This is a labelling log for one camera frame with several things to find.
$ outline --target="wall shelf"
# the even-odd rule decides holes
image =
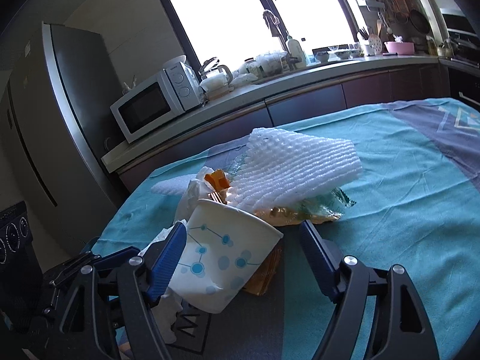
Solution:
[[[367,7],[369,11],[372,8],[377,11],[385,10],[385,4],[375,0],[357,0],[357,4],[359,7]]]

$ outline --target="faucet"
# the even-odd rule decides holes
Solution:
[[[297,64],[300,60],[297,57],[293,57],[290,54],[289,49],[287,48],[287,43],[285,39],[283,39],[282,33],[280,32],[280,28],[278,25],[280,24],[280,19],[273,14],[273,12],[269,9],[263,11],[263,20],[265,20],[265,24],[267,25],[268,29],[272,33],[272,37],[278,38],[280,43],[282,44],[283,51],[286,51],[286,63],[289,65],[290,71],[294,71],[297,69]]]

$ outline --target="pink bowl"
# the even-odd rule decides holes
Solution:
[[[415,55],[415,46],[412,42],[385,42],[389,53],[397,53],[399,56]]]

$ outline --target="kitchen counter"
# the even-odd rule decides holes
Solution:
[[[462,71],[464,73],[471,74],[475,77],[480,77],[480,69],[478,67],[471,66],[469,64],[464,64],[458,61],[452,61],[450,59],[439,58],[440,63],[447,68],[453,68],[457,71]]]
[[[364,71],[437,63],[438,57],[433,56],[366,57],[327,66],[312,67],[311,69],[281,76],[262,84],[251,84],[234,90],[228,95],[178,117],[136,142],[130,144],[126,141],[122,142],[103,156],[102,161],[110,173],[115,172],[130,161],[174,137],[236,110],[262,102],[268,97],[296,88]]]

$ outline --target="microwave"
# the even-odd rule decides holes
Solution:
[[[110,109],[131,143],[202,104],[203,98],[193,69],[177,62],[131,89]]]

